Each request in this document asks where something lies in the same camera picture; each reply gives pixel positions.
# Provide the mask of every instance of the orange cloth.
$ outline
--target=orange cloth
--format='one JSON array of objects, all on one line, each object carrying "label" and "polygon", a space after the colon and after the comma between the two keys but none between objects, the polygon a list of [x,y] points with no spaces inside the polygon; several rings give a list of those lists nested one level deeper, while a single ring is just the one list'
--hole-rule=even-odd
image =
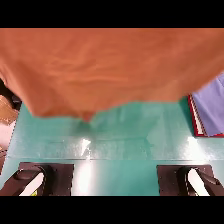
[{"label": "orange cloth", "polygon": [[176,101],[218,75],[224,29],[0,29],[0,77],[34,115]]}]

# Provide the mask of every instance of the red book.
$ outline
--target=red book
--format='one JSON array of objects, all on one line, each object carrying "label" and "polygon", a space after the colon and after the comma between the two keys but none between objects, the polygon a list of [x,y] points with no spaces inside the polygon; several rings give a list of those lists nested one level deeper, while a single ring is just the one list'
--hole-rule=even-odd
[{"label": "red book", "polygon": [[[208,137],[208,135],[206,134],[206,130],[203,126],[203,122],[200,119],[200,116],[197,111],[197,107],[196,107],[196,104],[194,102],[192,95],[188,96],[188,105],[189,105],[190,112],[191,112],[192,124],[193,124],[193,128],[194,128],[194,135],[196,137]],[[212,137],[224,138],[224,134],[220,133],[220,134],[214,135]]]}]

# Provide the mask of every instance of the lavender fabric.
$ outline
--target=lavender fabric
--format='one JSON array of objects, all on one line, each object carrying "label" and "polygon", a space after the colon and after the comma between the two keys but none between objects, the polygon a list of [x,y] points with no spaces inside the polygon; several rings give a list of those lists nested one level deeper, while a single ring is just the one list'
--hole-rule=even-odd
[{"label": "lavender fabric", "polygon": [[224,133],[224,73],[192,95],[207,135]]}]

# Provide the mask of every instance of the table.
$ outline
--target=table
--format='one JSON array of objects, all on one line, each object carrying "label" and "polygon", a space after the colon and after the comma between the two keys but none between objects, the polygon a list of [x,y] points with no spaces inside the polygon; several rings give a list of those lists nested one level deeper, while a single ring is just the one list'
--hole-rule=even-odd
[{"label": "table", "polygon": [[224,183],[223,159],[224,139],[193,136],[186,98],[127,104],[90,123],[33,117],[22,105],[0,187],[20,162],[58,162],[75,164],[72,195],[159,195],[156,165],[211,164]]}]

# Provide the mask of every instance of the green table surface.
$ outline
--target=green table surface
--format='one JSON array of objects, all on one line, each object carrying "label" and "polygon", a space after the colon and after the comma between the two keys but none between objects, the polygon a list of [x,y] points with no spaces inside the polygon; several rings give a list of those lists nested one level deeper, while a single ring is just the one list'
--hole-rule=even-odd
[{"label": "green table surface", "polygon": [[72,195],[159,195],[157,165],[211,164],[224,183],[223,159],[224,139],[193,136],[186,98],[127,104],[90,123],[33,117],[22,105],[0,187],[20,162],[58,162],[75,164]]}]

